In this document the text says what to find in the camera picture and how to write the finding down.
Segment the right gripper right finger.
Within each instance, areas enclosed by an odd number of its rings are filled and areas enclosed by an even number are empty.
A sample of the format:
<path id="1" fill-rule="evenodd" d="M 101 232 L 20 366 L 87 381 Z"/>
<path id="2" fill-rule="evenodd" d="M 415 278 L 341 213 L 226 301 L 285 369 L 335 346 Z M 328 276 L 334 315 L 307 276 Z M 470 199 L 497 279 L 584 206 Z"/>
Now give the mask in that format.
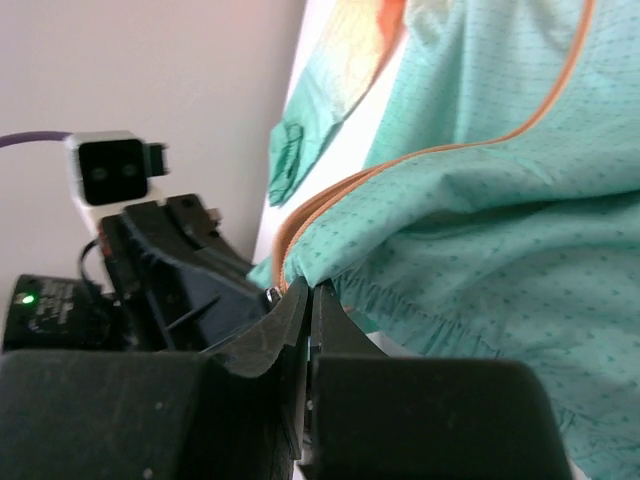
<path id="1" fill-rule="evenodd" d="M 392 357 L 313 291 L 307 479 L 568 479 L 548 396 L 526 365 Z"/>

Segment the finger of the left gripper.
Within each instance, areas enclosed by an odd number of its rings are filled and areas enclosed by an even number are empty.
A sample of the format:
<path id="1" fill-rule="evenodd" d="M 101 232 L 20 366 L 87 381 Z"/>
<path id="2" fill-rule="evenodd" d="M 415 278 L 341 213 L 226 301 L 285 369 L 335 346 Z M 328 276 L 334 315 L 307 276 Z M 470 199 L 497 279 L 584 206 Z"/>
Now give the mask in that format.
<path id="1" fill-rule="evenodd" d="M 196 194 L 169 197 L 162 211 L 176 237 L 162 248 L 162 260 L 210 278 L 244 280 L 250 263 L 218 231 L 221 215 L 207 210 Z"/>

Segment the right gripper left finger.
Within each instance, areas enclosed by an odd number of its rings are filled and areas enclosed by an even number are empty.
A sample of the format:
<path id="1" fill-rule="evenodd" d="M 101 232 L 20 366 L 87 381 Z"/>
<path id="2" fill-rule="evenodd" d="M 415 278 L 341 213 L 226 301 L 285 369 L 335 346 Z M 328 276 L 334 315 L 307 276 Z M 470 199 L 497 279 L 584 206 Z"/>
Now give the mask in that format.
<path id="1" fill-rule="evenodd" d="M 221 351 L 1 357 L 5 479 L 289 479 L 303 452 L 309 289 Z"/>

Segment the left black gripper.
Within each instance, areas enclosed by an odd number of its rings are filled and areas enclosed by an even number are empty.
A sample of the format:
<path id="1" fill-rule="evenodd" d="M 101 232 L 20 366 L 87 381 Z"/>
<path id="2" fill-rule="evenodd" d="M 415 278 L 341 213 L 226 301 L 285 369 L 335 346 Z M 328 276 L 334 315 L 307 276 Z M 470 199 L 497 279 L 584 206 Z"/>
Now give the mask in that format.
<path id="1" fill-rule="evenodd" d="M 263 292 L 246 278 L 210 278 L 162 260 L 162 248 L 176 239 L 163 206 L 122 213 L 135 276 L 122 305 L 90 281 L 23 274 L 7 307 L 2 351 L 207 352 L 265 315 Z"/>

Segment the orange and teal gradient jacket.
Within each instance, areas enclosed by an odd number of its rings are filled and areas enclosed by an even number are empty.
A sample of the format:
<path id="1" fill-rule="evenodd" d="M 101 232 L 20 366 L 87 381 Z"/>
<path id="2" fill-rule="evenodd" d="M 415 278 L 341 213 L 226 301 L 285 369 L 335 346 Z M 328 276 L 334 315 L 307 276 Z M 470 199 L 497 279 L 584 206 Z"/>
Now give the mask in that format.
<path id="1" fill-rule="evenodd" d="M 250 279 L 334 283 L 366 332 L 542 381 L 590 479 L 639 475 L 639 5 L 338 1 L 269 145 L 289 203 L 393 59 L 358 170 Z"/>

